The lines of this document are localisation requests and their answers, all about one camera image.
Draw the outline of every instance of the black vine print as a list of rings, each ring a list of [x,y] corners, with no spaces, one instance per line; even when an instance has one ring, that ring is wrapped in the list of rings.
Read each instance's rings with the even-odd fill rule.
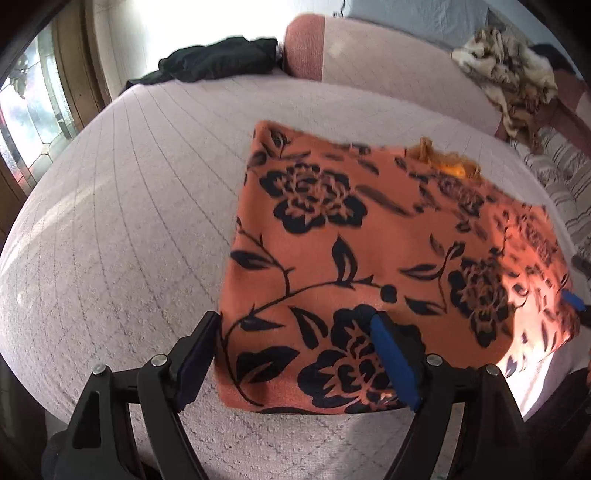
[[[303,368],[297,382],[320,408],[344,407],[345,413],[392,408],[398,402],[371,342],[370,305],[337,310],[330,331],[332,348]]]
[[[262,314],[274,305],[287,302],[296,295],[315,288],[323,288],[327,286],[347,288],[350,290],[356,290],[356,288],[361,287],[374,288],[379,291],[380,298],[385,303],[396,303],[398,300],[398,292],[394,285],[379,285],[374,283],[373,275],[358,278],[357,259],[349,245],[340,236],[335,240],[331,250],[333,263],[335,265],[335,276],[331,280],[325,282],[293,289],[290,283],[290,273],[294,271],[295,268],[284,267],[265,247],[262,236],[256,237],[244,230],[239,218],[237,218],[236,224],[237,234],[247,238],[250,243],[252,243],[253,249],[233,250],[230,254],[231,259],[246,270],[259,271],[273,268],[276,269],[281,273],[285,287],[282,296],[273,299],[262,306],[253,305],[251,311],[247,315],[232,323],[225,335],[222,336],[222,333],[220,332],[222,351],[234,386],[242,398],[247,402],[255,407],[264,407],[263,404],[251,399],[244,391],[243,386],[246,384],[256,384],[273,380],[278,377],[283,370],[285,370],[286,367],[288,367],[288,365],[301,354],[301,352],[287,345],[274,345],[259,352],[241,352],[236,359],[236,367],[233,368],[230,363],[228,345],[232,339],[232,333],[237,328],[253,334],[284,328],[285,325],[270,319],[265,319],[262,317]],[[326,339],[329,336],[329,327],[326,322],[314,312],[290,306],[289,304],[287,304],[287,307],[293,314],[294,321],[300,331],[303,345],[311,351],[317,349],[320,346],[320,340]],[[327,361],[330,363],[332,359],[334,359],[334,362],[331,364],[332,366],[338,364],[339,369],[338,372],[335,373],[336,379],[334,379],[333,382],[340,382],[339,390],[342,388],[350,390],[347,399],[348,403],[352,403],[350,406],[351,411],[356,409],[362,411],[363,409],[366,409],[368,401],[374,405],[370,410],[375,410],[377,408],[392,408],[397,402],[397,399],[392,392],[391,385],[388,385],[389,382],[384,374],[384,369],[377,360],[373,344],[371,344],[370,341],[370,312],[375,313],[375,309],[368,306],[359,306],[353,310],[353,313],[351,314],[345,310],[335,312],[333,317],[334,324],[330,330],[330,341],[332,345],[335,346],[336,350],[334,350],[333,353],[326,353],[326,351],[319,353],[319,358],[322,357],[322,361],[318,361],[320,361],[321,364]],[[353,339],[348,337],[350,336],[351,331],[358,333]],[[346,358],[356,359],[357,363],[359,363],[356,372],[364,379],[365,383],[363,385],[357,385],[355,376],[351,376],[351,373],[354,372],[354,370],[351,370],[353,365],[347,365]],[[304,392],[313,391],[315,388],[315,381],[316,380],[312,381],[308,386],[305,385],[306,382],[303,382],[300,384],[300,388],[302,388],[302,391]]]
[[[270,170],[259,182],[279,200],[273,214],[290,233],[306,233],[327,221],[359,228],[368,212],[351,192],[347,175],[316,164],[300,162],[285,171]]]
[[[433,263],[421,263],[410,268],[400,268],[398,270],[402,275],[418,281],[437,281],[437,286],[440,293],[440,300],[438,301],[404,297],[404,301],[406,302],[408,308],[410,308],[417,315],[426,316],[447,313],[447,300],[443,292],[441,278],[445,272],[448,261],[461,256],[466,248],[465,242],[454,242],[453,245],[450,246],[446,251],[443,246],[435,239],[433,234],[431,234],[429,237],[429,243],[433,252],[438,257],[443,259],[441,261],[441,266]]]

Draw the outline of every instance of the metal screw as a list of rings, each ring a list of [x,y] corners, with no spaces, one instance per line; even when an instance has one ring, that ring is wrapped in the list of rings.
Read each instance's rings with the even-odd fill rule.
[[[93,375],[100,375],[106,370],[107,366],[103,362],[98,362],[95,366],[92,367],[92,374]]]
[[[161,367],[166,364],[166,362],[168,362],[168,357],[163,354],[154,355],[151,361],[153,367]]]
[[[493,375],[493,377],[496,377],[498,374],[501,373],[501,371],[499,370],[499,367],[497,367],[496,365],[493,365],[493,364],[488,364],[486,366],[486,372],[489,375]]]
[[[441,358],[439,355],[431,354],[427,356],[427,363],[434,367],[439,367],[443,363],[443,358]]]

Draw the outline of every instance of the striped fabric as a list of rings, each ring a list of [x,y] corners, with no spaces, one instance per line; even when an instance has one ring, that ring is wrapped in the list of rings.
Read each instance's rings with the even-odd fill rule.
[[[552,127],[539,135],[542,155],[512,145],[548,192],[579,252],[591,260],[591,160]]]

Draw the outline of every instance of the white wall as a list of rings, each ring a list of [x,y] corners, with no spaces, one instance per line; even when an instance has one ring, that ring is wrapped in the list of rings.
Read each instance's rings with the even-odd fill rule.
[[[332,15],[341,5],[342,0],[95,0],[109,91],[116,96],[127,79],[157,70],[158,61],[179,48],[233,35],[282,41],[298,14]]]

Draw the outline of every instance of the orange fringe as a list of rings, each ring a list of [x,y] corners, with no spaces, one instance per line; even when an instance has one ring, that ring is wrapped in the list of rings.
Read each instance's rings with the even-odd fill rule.
[[[421,137],[418,145],[407,148],[407,156],[459,179],[482,180],[480,165],[456,152],[438,152],[433,148],[433,142],[428,137]]]

